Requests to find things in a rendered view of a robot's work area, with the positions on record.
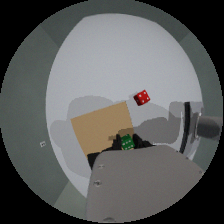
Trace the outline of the red die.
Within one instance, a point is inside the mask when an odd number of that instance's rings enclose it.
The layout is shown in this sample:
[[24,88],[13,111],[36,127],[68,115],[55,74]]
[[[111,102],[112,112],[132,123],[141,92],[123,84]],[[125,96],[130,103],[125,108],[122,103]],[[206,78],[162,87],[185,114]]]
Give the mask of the red die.
[[144,105],[145,103],[150,101],[150,98],[149,98],[146,90],[143,90],[142,92],[136,94],[135,96],[133,96],[133,98],[135,99],[138,106]]

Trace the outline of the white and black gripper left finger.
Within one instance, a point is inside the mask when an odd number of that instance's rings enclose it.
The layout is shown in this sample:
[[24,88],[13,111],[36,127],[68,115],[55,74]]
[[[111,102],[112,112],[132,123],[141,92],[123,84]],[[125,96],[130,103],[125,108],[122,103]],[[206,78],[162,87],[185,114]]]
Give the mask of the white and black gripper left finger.
[[[122,147],[121,137],[119,134],[116,134],[116,139],[113,139],[112,146],[107,149],[102,150],[102,152],[110,151],[110,150],[122,150],[121,147]],[[91,170],[92,170],[93,164],[95,162],[95,159],[99,155],[99,153],[101,153],[101,152],[90,153],[87,155],[88,163],[90,165]]]

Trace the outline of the green die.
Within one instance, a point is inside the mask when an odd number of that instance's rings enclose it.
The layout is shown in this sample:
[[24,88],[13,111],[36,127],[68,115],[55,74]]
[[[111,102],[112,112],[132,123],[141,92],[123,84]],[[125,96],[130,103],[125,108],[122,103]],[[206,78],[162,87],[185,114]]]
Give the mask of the green die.
[[129,134],[121,137],[123,150],[129,150],[135,147],[134,142]]

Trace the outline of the tan square mat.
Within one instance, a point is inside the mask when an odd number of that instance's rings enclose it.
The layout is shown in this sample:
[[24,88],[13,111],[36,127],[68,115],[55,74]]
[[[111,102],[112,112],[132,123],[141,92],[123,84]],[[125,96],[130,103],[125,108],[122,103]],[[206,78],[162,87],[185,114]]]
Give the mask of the tan square mat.
[[121,137],[129,134],[133,138],[134,130],[125,101],[70,120],[86,158],[88,153],[111,147],[116,134]]

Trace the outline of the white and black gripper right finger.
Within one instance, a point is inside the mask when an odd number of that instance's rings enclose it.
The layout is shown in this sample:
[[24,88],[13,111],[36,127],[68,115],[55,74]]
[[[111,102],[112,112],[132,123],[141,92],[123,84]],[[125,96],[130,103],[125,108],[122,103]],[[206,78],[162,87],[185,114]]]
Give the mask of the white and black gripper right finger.
[[150,144],[148,141],[143,141],[137,134],[133,134],[132,140],[134,141],[135,145],[135,147],[133,147],[134,149],[156,146]]

